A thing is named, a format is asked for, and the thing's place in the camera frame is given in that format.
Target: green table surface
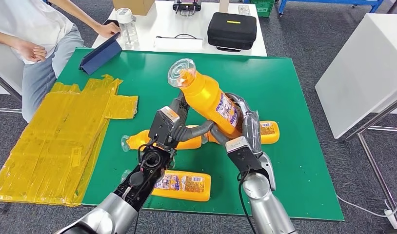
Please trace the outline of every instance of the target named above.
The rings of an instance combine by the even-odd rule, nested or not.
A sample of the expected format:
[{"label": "green table surface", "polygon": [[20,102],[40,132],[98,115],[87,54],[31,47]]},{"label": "green table surface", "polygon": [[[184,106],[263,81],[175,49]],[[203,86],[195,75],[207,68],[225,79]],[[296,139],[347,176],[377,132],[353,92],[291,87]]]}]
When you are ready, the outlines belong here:
[{"label": "green table surface", "polygon": [[[216,79],[223,91],[244,97],[252,109],[259,111],[260,120],[274,120],[279,124],[279,141],[262,148],[269,155],[276,176],[277,190],[274,194],[289,216],[343,221],[290,58],[122,51],[88,76],[78,70],[78,66],[89,52],[90,49],[76,49],[58,81],[77,83],[83,89],[89,78],[110,74],[123,80],[119,95],[137,95],[139,102],[134,119],[110,121],[83,204],[99,204],[119,184],[122,173],[135,167],[137,153],[121,149],[122,135],[131,136],[150,127],[156,110],[169,105],[179,93],[179,89],[167,83],[168,69],[181,58],[191,58],[197,70]],[[204,121],[202,116],[190,110],[187,124],[201,124]],[[210,200],[194,202],[150,196],[144,208],[244,214],[238,195],[238,170],[223,147],[209,142],[199,149],[180,150],[174,170],[211,175]]]}]

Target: crumpled yellow plastic sheet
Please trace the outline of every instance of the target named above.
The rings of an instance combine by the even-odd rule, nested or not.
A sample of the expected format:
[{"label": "crumpled yellow plastic sheet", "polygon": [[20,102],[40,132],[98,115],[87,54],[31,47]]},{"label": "crumpled yellow plastic sheet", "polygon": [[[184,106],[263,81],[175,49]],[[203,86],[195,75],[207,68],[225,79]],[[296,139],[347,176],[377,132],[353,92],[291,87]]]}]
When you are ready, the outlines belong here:
[{"label": "crumpled yellow plastic sheet", "polygon": [[55,83],[0,171],[0,201],[79,205],[110,118],[133,118],[138,96],[117,96],[120,79]]}]

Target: orange bottle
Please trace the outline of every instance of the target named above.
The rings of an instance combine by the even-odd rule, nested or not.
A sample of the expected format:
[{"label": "orange bottle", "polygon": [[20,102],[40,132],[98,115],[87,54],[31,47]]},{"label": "orange bottle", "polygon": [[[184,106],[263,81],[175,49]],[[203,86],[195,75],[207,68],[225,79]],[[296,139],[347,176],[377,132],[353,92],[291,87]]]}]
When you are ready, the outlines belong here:
[{"label": "orange bottle", "polygon": [[151,195],[190,201],[210,199],[211,176],[204,173],[170,171],[157,181]]},{"label": "orange bottle", "polygon": [[[188,125],[187,127],[192,128],[196,126],[197,125]],[[122,149],[125,152],[129,150],[137,150],[140,145],[148,143],[150,141],[148,132],[149,130],[144,130],[133,136],[124,135],[121,140]],[[279,136],[280,133],[278,123],[270,120],[260,122],[260,138],[263,145],[276,143],[279,140]],[[198,149],[202,144],[207,142],[214,142],[218,144],[214,136],[210,132],[207,132],[202,136],[195,137],[185,142],[180,142],[176,149]]]},{"label": "orange bottle", "polygon": [[168,83],[180,88],[190,107],[214,121],[229,138],[241,135],[239,109],[219,88],[217,81],[196,70],[191,59],[180,59],[171,66]]},{"label": "orange bottle", "polygon": [[[197,125],[188,125],[187,127],[192,128],[196,126]],[[133,136],[124,135],[121,139],[122,150],[124,150],[125,152],[129,150],[137,150],[140,145],[148,143],[150,141],[150,138],[148,137],[149,132],[150,130],[147,129]],[[180,142],[176,147],[176,149],[177,150],[197,149],[200,148],[201,144],[204,144],[207,141],[208,141],[207,135],[204,134],[202,136],[197,136],[188,141]]]},{"label": "orange bottle", "polygon": [[279,126],[274,121],[260,122],[260,138],[262,144],[273,144],[279,140]]}]

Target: gray carpet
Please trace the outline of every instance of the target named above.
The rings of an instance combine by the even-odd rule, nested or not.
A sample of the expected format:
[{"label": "gray carpet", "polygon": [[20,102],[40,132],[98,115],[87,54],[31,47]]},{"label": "gray carpet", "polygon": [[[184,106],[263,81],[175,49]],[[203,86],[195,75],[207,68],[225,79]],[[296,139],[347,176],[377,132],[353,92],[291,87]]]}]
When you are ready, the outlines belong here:
[{"label": "gray carpet", "polygon": [[[74,2],[99,22],[103,22],[112,9],[111,0]],[[388,3],[383,3],[379,12],[386,12],[389,7]],[[381,214],[385,208],[383,193],[359,141],[341,143],[333,139],[314,88],[369,9],[367,6],[352,9],[350,5],[289,2],[282,18],[278,18],[274,9],[270,18],[260,18],[260,24],[268,55],[293,59],[337,193]],[[77,24],[85,44],[90,46],[96,34],[76,19],[71,20]],[[0,107],[8,105],[20,107],[12,98],[0,96]],[[397,126],[397,115],[389,115],[383,123]],[[0,113],[0,168],[25,125],[19,114]],[[365,137],[397,199],[397,133],[368,132]],[[300,234],[374,234],[390,227],[386,218],[372,216],[343,203],[341,207],[345,222],[295,220],[294,225]],[[12,204],[9,212],[0,216],[0,234],[52,233],[89,210],[86,207]],[[244,217],[143,211],[137,233],[250,234],[251,229]]]}]

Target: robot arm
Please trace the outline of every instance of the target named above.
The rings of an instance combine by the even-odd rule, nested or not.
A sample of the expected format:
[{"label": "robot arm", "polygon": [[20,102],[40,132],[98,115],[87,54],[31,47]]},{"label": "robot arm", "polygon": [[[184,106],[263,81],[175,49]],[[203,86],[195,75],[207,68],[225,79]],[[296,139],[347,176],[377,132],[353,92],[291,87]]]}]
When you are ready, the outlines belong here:
[{"label": "robot arm", "polygon": [[240,171],[240,183],[249,198],[258,233],[297,234],[282,203],[272,193],[276,190],[275,176],[270,158],[261,150],[257,112],[251,111],[240,96],[226,95],[240,107],[242,136],[229,140],[216,125],[211,133],[221,145],[225,145],[227,155]]},{"label": "robot arm", "polygon": [[180,139],[200,136],[214,125],[205,122],[201,126],[186,129],[188,110],[182,93],[170,107],[158,110],[149,131],[152,140],[139,147],[139,163],[135,169],[101,204],[56,234],[127,233],[155,183],[162,178],[166,169],[171,168]]}]

